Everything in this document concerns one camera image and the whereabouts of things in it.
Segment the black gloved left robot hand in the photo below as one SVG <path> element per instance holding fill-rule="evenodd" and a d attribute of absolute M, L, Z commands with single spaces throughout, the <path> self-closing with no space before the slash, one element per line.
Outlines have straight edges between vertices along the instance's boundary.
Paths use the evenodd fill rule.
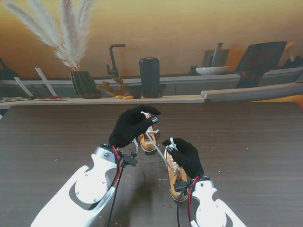
<path fill-rule="evenodd" d="M 129 145 L 135 138 L 145 134 L 150 126 L 153 126 L 157 120 L 156 117 L 146 118 L 142 113 L 160 115 L 161 112 L 152 106 L 140 105 L 123 112 L 109 136 L 109 146 L 124 148 Z"/>

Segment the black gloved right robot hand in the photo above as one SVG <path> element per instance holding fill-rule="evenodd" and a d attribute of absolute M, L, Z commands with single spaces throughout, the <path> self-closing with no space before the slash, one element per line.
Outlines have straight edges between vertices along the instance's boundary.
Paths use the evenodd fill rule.
<path fill-rule="evenodd" d="M 191 179 L 203 176 L 204 170 L 197 149 L 191 143 L 181 138 L 173 138 L 172 140 L 176 145 L 176 149 L 172 148 L 168 151 L 172 160 L 183 168 Z"/>

